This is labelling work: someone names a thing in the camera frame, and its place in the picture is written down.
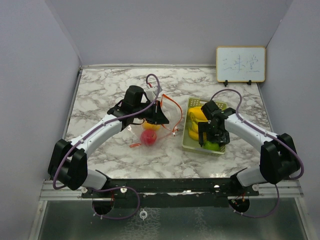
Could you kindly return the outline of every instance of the whiteboard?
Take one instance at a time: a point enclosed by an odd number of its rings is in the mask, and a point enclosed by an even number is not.
[[[218,82],[263,82],[266,79],[266,48],[217,47],[216,79]]]

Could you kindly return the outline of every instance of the white marble tabletop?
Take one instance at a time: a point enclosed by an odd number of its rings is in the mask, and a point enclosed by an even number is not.
[[[130,85],[147,89],[146,76],[158,76],[162,89],[180,104],[183,120],[175,137],[158,141],[156,146],[130,148],[139,139],[125,129],[101,145],[88,159],[88,168],[111,178],[223,178],[256,166],[260,154],[234,134],[225,154],[208,156],[182,150],[184,117],[189,97],[209,99],[224,89],[216,80],[215,68],[131,68],[84,69],[73,106],[66,139],[75,138],[95,125],[125,96]],[[240,113],[253,123],[270,130],[270,124],[257,84],[229,84],[243,96]],[[239,98],[222,92],[215,98],[236,108]]]

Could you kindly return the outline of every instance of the red ball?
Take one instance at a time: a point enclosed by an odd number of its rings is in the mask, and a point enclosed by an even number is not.
[[[147,129],[147,130],[144,130],[142,133],[141,133],[141,136],[140,136],[140,141],[144,144],[144,145],[147,145],[147,146],[151,146],[153,145],[157,140],[157,134],[154,130],[152,129]]]

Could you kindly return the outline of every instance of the plastic bag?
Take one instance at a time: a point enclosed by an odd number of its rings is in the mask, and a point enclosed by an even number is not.
[[[130,148],[139,146],[151,147],[165,138],[172,138],[178,131],[178,124],[182,120],[183,111],[177,102],[165,94],[162,94],[160,106],[163,114],[169,120],[168,124],[150,124],[147,121],[139,125],[131,125],[128,130],[137,138],[137,143],[131,144]]]

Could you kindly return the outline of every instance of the white wall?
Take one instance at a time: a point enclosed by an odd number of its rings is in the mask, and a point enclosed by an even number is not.
[[[274,130],[293,137],[320,238],[320,1],[294,0],[267,47],[263,98]]]
[[[43,0],[0,7],[0,238],[29,235],[79,59]]]
[[[292,0],[48,0],[91,64],[215,64],[221,45],[266,46]]]

